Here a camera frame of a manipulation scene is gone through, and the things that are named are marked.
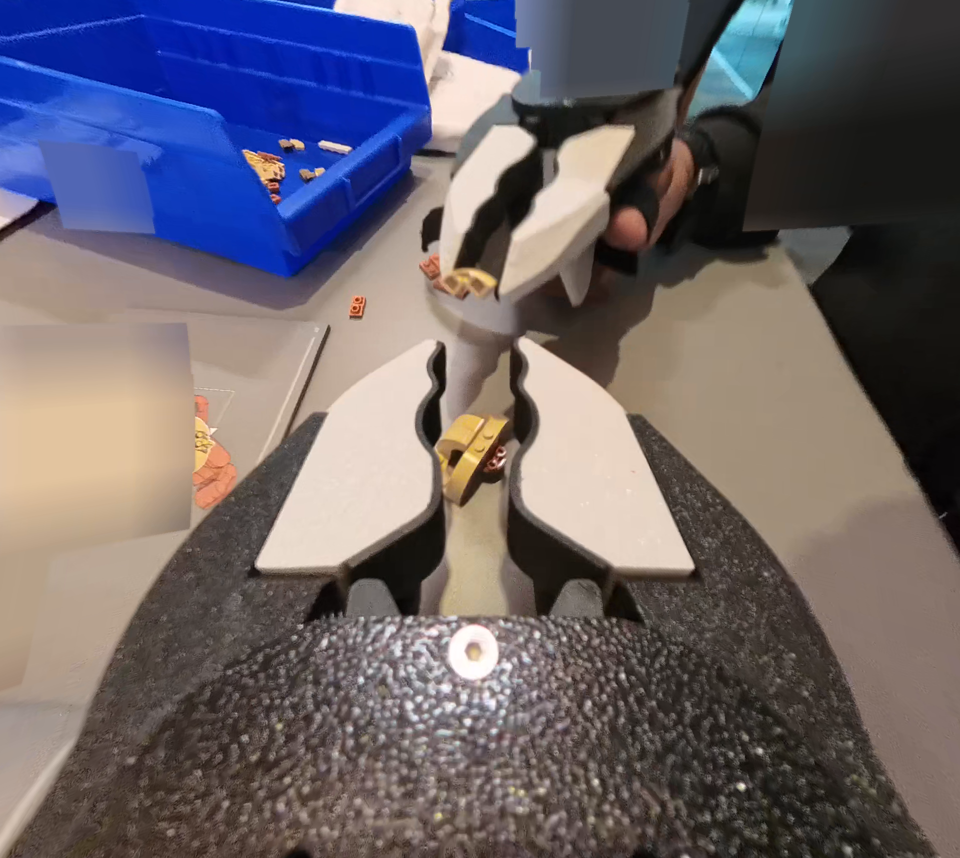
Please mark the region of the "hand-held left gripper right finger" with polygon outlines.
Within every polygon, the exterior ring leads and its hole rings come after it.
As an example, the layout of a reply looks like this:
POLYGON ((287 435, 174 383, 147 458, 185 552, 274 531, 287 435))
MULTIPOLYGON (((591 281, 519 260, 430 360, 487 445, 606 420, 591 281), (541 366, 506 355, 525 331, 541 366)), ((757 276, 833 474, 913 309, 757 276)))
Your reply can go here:
POLYGON ((510 350, 509 554, 546 614, 570 581, 603 606, 638 579, 695 562, 629 416, 600 384, 528 337, 510 350))

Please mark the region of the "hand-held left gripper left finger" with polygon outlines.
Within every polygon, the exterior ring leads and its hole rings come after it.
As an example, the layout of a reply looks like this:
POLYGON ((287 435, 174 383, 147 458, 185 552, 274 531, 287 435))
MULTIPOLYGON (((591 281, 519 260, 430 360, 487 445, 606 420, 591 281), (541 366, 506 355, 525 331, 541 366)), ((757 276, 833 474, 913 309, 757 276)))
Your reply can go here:
POLYGON ((426 339, 354 384, 316 438, 255 560, 264 576, 377 580, 403 613, 445 555, 434 445, 446 348, 426 339))

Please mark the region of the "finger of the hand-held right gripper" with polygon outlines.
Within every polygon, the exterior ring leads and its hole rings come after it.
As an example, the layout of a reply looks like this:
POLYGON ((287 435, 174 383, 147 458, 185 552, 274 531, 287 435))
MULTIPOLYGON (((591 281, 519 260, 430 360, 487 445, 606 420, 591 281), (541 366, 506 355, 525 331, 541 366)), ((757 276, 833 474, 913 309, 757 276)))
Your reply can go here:
POLYGON ((513 231, 543 187, 536 138, 514 125, 492 127, 452 176, 440 221, 443 275, 478 271, 498 281, 513 231))
POLYGON ((609 185, 634 142, 636 129, 607 124, 566 140, 552 181, 510 232, 499 299, 523 299, 558 278, 568 299, 585 299, 596 241, 610 220, 609 185))

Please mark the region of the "small tan arch brick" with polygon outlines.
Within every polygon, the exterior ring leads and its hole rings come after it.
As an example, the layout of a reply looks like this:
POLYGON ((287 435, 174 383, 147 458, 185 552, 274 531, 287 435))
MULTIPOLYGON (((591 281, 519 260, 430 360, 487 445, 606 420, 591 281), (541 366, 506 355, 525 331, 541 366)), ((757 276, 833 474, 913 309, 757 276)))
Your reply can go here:
POLYGON ((498 280, 478 268, 458 268, 449 275, 438 275, 433 288, 459 301, 469 296, 484 299, 496 295, 498 280))

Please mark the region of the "tan curved brick assembly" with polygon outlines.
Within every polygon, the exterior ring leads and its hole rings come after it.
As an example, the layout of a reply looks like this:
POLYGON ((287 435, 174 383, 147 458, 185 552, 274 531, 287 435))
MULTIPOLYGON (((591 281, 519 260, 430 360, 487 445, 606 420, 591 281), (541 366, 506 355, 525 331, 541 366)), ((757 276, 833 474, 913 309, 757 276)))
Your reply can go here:
POLYGON ((444 498, 462 506, 484 480, 499 475, 507 462, 510 421, 502 415, 458 416, 438 440, 444 498))

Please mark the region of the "person's right forearm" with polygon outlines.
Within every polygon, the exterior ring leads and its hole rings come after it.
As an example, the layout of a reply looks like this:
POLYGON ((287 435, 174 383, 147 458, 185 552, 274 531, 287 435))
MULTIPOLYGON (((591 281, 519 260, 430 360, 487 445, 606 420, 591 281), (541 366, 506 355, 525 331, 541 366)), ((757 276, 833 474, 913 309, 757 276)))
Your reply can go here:
POLYGON ((678 211, 684 240, 709 250, 751 250, 778 231, 746 231, 748 197, 770 86, 741 106, 708 109, 681 132, 693 162, 693 187, 678 211))

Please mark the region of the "grey desk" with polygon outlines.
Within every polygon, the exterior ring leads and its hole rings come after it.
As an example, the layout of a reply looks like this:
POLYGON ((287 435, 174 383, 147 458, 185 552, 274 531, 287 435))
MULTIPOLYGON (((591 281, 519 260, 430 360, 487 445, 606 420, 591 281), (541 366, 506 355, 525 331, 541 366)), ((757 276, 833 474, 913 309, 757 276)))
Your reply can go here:
MULTIPOLYGON (((282 279, 137 236, 68 232, 50 212, 2 240, 2 323, 199 312, 330 326, 296 415, 325 410, 368 371, 430 337, 447 343, 443 406, 510 403, 503 309, 430 297, 421 218, 449 161, 414 159, 350 235, 282 279), (366 297, 350 320, 354 295, 366 297)), ((693 249, 566 313, 555 353, 644 416, 750 523, 806 597, 876 753, 941 856, 958 856, 959 568, 901 452, 843 360, 786 252, 693 249)))

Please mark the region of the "person's right hand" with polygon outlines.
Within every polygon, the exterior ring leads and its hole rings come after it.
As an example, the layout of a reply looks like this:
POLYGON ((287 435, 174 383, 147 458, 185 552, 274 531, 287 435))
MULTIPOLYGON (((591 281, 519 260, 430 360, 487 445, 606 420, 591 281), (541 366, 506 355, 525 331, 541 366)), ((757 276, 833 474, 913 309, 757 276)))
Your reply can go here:
POLYGON ((696 176, 690 147, 674 138, 662 168, 642 175, 623 192, 602 240, 620 251, 650 250, 683 207, 696 176))

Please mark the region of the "grey instruction booklet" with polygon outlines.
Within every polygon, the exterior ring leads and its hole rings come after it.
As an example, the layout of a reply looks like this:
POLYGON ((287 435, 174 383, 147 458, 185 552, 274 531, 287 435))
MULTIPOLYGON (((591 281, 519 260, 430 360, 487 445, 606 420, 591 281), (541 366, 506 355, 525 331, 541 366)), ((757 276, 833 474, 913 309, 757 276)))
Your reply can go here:
MULTIPOLYGON (((191 526, 249 474, 289 433, 329 334, 329 327, 295 321, 202 313, 131 311, 111 323, 184 324, 189 339, 198 417, 209 427, 212 456, 198 469, 191 526)), ((2 690, 21 684, 38 637, 42 587, 50 564, 66 552, 102 541, 60 542, 23 561, 2 557, 2 690)))

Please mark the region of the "pile of tan brown bricks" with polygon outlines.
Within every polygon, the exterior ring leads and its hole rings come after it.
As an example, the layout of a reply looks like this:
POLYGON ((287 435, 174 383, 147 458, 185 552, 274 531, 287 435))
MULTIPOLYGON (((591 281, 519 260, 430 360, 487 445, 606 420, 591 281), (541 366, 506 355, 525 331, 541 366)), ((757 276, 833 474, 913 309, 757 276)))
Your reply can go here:
POLYGON ((348 144, 329 140, 307 144, 299 139, 285 138, 279 139, 277 144, 279 154, 250 149, 242 151, 247 166, 275 206, 283 202, 285 190, 294 191, 300 186, 308 187, 317 183, 327 173, 326 167, 309 165, 306 161, 308 151, 318 151, 328 157, 345 157, 354 152, 354 148, 348 144))

